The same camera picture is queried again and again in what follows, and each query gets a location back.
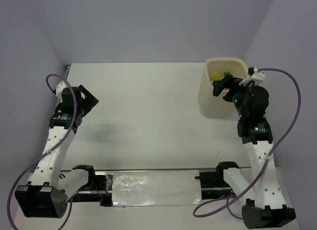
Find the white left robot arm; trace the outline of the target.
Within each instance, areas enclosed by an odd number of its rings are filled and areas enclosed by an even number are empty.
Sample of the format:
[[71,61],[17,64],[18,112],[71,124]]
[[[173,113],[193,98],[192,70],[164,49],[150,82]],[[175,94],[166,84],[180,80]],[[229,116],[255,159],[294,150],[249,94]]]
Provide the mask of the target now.
[[76,165],[68,174],[61,172],[66,153],[82,119],[99,102],[83,85],[68,88],[60,82],[56,88],[60,103],[50,118],[44,157],[25,185],[17,186],[15,198],[28,218],[61,218],[68,201],[80,188],[97,184],[90,165]]

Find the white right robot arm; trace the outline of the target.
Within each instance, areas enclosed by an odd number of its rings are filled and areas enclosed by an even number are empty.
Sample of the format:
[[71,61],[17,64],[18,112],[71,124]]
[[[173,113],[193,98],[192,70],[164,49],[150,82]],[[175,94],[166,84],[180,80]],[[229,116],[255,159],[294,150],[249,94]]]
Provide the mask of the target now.
[[248,183],[236,163],[220,163],[215,174],[221,186],[228,184],[242,203],[242,219],[248,229],[280,228],[295,220],[295,210],[287,206],[277,179],[273,150],[273,136],[265,118],[269,105],[268,91],[254,80],[227,75],[213,81],[212,94],[233,103],[239,120],[238,136],[247,150],[254,180]]

